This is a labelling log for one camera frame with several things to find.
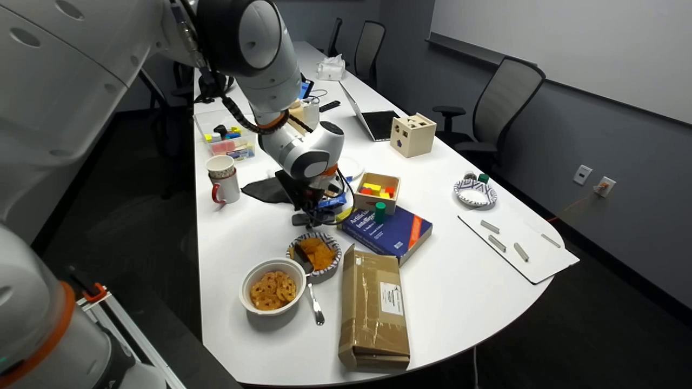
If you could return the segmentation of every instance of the cereal bowl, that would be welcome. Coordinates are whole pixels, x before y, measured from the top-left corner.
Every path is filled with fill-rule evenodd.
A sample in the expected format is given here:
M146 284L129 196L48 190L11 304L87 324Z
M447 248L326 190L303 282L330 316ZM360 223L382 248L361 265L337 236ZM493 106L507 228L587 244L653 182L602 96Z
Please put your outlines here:
M306 292L306 270L287 257L258 263L247 273L241 303L256 316L281 316L289 311Z

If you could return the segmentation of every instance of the colorful book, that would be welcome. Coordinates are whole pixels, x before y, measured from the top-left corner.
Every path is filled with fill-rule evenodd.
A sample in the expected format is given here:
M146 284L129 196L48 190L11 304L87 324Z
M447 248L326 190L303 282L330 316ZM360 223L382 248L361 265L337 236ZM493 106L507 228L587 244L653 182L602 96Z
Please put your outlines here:
M433 234L433 223L396 205L382 223L375 221L373 209L354 209L339 229L378 255L394 255L407 261Z

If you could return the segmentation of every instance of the wall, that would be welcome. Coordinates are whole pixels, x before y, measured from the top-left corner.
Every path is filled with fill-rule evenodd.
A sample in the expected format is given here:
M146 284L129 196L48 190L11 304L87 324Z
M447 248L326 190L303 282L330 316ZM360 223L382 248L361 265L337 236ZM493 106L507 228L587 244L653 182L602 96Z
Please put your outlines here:
M433 3L382 3L380 16L390 29L382 91L409 111L471 111L493 68L427 43ZM455 125L470 129L470 114ZM692 308L689 149L688 125L550 82L518 120L501 157L522 193ZM587 185L571 182L581 162L595 169ZM606 201L591 194L602 175L619 182Z
M295 41L326 47L335 19L341 18L337 50L353 58L361 24L378 19L380 0L277 0L283 22Z
M692 3L679 0L435 0L431 31L540 63L560 85L692 124L688 16Z
M306 39L315 47L326 47L335 18L341 18L341 32L337 50L347 61L353 58L363 19L376 19L380 11L380 0L274 0L292 39ZM170 106L182 106L183 101L170 97L176 91L170 61L149 58L146 66L147 73L166 93ZM122 100L116 113L147 111L149 91L141 80L134 80L126 97Z

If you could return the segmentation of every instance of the cardboard box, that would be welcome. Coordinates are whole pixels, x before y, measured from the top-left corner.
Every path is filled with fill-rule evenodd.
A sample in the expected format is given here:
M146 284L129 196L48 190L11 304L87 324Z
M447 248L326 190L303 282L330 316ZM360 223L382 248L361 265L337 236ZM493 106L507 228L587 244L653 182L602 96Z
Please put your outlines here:
M390 145L403 156L431 154L438 134L438 124L416 113L410 117L396 117L392 121Z
M407 370L410 362L401 268L392 255L343 255L339 362L351 370Z
M380 185L386 193L392 190L394 194L380 196L376 193L363 194L365 185ZM378 173L363 173L360 189L354 190L354 208L356 209L375 209L376 201L382 201L387 215L394 215L398 198L398 178L394 175L378 175Z

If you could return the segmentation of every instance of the cup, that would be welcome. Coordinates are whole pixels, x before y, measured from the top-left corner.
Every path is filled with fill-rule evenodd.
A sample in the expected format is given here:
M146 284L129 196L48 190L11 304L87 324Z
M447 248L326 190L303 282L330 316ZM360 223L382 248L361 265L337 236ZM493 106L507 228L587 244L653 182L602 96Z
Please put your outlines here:
M208 162L208 173L213 180L213 201L233 204L241 198L237 169L230 156L213 156Z

